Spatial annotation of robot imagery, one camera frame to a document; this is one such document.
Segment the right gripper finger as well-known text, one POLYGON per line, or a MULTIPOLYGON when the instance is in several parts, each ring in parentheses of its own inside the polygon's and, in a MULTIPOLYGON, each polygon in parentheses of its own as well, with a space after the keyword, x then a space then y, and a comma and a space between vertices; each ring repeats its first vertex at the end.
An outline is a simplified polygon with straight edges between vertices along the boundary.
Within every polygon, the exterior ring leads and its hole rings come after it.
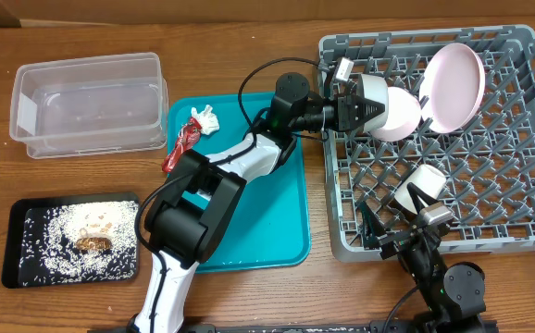
POLYGON ((379 237, 386 235, 385 227, 365 202, 361 202, 358 208, 363 220, 360 229, 362 245, 365 249, 376 249, 379 247, 379 237))
POLYGON ((406 207, 405 211, 409 216, 416 216, 423 208, 439 202, 438 199, 426 194, 413 182, 409 182, 406 185, 406 189, 408 193, 407 199, 410 206, 406 207))

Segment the white paper cup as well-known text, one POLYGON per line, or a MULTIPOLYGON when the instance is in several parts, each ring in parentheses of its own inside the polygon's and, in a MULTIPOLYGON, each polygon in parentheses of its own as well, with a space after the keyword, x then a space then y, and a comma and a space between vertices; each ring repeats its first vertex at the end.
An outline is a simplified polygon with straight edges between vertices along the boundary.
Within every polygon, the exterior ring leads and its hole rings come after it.
POLYGON ((421 165, 403 181, 394 194, 397 209, 407 217, 417 214, 412 198, 407 189, 408 184, 416 185, 423 193, 428 195, 434 203, 446 184, 446 176, 436 167, 421 165))

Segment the grey bowl with rice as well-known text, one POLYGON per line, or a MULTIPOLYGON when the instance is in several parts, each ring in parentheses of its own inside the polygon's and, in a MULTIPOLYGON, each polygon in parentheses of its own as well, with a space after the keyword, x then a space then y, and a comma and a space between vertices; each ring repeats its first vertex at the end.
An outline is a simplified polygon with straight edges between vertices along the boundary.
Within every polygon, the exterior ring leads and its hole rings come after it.
POLYGON ((382 113, 368 120, 364 124, 362 131, 370 132, 384 126, 389 114, 389 93, 385 79, 378 76, 361 74, 358 79, 357 94, 382 105, 382 113))

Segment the pink small bowl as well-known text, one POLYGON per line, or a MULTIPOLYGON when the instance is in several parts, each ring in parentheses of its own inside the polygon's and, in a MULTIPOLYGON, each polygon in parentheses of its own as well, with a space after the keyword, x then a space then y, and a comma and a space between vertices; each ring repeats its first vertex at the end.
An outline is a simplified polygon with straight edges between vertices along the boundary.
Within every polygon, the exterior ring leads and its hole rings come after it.
POLYGON ((389 87, 389 113, 386 123, 370 132, 384 142, 396 142, 408 137, 418 126, 421 107, 418 99, 407 90, 389 87))

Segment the pink round plate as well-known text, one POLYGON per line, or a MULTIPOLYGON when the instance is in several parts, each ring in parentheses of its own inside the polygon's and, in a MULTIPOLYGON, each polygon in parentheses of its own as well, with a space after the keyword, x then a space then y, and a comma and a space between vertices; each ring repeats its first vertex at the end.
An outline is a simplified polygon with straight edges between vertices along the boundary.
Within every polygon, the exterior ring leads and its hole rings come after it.
POLYGON ((429 61, 418 98, 427 97, 422 119, 431 120, 436 133, 454 132, 479 110, 485 90, 485 72, 479 56, 463 43, 450 43, 429 61))

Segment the white tissue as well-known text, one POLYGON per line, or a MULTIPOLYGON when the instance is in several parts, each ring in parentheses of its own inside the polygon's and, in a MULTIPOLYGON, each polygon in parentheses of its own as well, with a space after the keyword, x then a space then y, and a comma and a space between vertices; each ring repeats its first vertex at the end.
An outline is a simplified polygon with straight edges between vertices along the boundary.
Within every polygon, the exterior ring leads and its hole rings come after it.
POLYGON ((200 125, 203 135, 211 135, 220 128, 218 117, 213 112, 212 105, 206 105, 203 111, 198 111, 195 107, 193 107, 191 109, 191 116, 200 125))

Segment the red snack wrapper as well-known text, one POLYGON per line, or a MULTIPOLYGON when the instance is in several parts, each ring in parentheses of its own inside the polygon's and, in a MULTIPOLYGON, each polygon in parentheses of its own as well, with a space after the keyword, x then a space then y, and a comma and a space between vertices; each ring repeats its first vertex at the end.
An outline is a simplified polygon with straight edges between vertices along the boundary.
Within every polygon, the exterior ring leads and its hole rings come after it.
POLYGON ((161 165, 165 173, 170 173, 178 163, 180 157, 188 150, 192 149, 202 136, 202 126, 194 118, 189 117, 188 121, 180 128, 177 140, 172 151, 167 155, 161 165))

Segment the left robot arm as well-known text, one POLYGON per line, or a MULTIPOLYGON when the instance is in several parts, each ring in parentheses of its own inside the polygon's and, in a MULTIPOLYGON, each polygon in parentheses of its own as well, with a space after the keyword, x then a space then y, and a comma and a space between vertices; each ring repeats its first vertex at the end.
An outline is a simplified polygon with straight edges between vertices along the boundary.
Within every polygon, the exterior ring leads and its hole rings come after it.
POLYGON ((316 93, 296 72, 281 75, 268 107, 247 121, 243 140, 217 154, 184 152, 166 181, 136 213, 137 240, 152 255, 152 275, 142 310, 129 332, 177 332, 197 267, 221 243, 247 184, 282 167, 303 131, 371 130, 389 112, 385 79, 362 74, 351 80, 353 61, 317 63, 342 92, 316 93))

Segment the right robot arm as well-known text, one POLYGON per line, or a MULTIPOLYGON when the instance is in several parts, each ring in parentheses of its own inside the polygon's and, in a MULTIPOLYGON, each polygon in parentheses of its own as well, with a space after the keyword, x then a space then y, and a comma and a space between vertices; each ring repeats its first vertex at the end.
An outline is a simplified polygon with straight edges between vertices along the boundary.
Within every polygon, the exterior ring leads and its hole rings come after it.
POLYGON ((380 249, 380 257, 396 257, 403 270, 415 282, 391 309, 382 324, 370 323, 373 332, 497 332, 493 320, 484 320, 485 274, 472 262, 448 266, 439 252, 442 236, 454 221, 451 209, 423 192, 417 185, 407 185, 416 208, 409 227, 389 233, 365 203, 359 205, 362 216, 360 236, 370 248, 380 249), (411 320, 397 320, 401 306, 420 293, 428 310, 411 320))

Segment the grey dishwasher rack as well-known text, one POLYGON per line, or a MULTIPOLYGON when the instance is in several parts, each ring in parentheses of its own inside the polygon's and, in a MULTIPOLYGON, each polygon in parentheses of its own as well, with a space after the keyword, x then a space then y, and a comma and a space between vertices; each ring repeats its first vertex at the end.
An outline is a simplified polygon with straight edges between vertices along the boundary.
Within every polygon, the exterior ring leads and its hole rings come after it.
POLYGON ((462 43, 479 56, 485 90, 478 113, 452 133, 428 120, 398 142, 368 134, 331 133, 324 146, 330 245, 342 262, 379 259, 367 244, 360 207, 366 204, 389 232, 405 229, 395 201, 419 166, 446 178, 441 200, 455 220, 442 253, 535 251, 535 31, 526 25, 444 30, 364 32, 324 36, 322 61, 348 57, 353 74, 381 76, 418 93, 433 56, 462 43))

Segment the teal serving tray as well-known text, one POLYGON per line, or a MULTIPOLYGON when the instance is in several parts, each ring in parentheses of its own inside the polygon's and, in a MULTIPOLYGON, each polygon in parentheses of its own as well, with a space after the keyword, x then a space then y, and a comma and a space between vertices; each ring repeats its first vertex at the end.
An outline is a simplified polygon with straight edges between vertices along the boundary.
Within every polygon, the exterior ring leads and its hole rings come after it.
MULTIPOLYGON (((193 108, 213 107, 219 130, 193 147, 200 154, 220 153, 242 140, 247 123, 235 94, 183 98, 168 111, 168 149, 193 108)), ((197 272, 219 273, 298 265, 311 247, 302 144, 284 166, 251 181, 237 205, 222 242, 197 272)))

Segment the clear plastic bin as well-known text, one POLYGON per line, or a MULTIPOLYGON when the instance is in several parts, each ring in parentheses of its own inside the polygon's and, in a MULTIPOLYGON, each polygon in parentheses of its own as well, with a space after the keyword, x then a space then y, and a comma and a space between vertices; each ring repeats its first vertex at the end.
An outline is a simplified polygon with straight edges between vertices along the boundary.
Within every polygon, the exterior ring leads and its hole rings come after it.
POLYGON ((168 87, 157 54, 23 65, 9 136, 34 159, 155 150, 168 141, 168 87))

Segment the brown food piece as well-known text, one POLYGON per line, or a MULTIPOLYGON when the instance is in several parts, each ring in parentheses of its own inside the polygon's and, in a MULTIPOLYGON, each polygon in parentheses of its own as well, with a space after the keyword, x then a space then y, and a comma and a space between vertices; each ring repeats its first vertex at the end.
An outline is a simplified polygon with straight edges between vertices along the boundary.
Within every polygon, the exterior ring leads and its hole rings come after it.
POLYGON ((79 251, 104 252, 112 248, 112 242, 106 237, 85 237, 78 239, 75 247, 79 251))

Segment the black plastic tray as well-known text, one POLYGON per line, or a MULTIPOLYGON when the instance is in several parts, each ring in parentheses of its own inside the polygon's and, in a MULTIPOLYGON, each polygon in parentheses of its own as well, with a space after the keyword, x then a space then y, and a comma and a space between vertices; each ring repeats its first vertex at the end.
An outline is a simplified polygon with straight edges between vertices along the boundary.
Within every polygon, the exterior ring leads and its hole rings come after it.
POLYGON ((139 202, 134 192, 111 192, 97 194, 70 195, 44 198, 28 198, 16 201, 10 209, 1 275, 2 285, 8 289, 21 288, 19 283, 19 262, 23 240, 26 213, 32 208, 50 208, 67 204, 86 204, 94 202, 134 201, 139 202))

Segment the spilled white rice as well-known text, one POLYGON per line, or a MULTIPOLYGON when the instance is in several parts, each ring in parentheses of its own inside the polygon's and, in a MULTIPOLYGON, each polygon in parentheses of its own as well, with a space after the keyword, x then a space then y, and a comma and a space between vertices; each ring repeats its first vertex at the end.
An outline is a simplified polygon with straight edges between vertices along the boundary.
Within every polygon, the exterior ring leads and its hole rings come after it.
POLYGON ((32 208, 25 215, 19 262, 21 287, 41 287, 132 278, 138 266, 134 201, 32 208), (106 237, 112 248, 79 251, 75 242, 106 237))

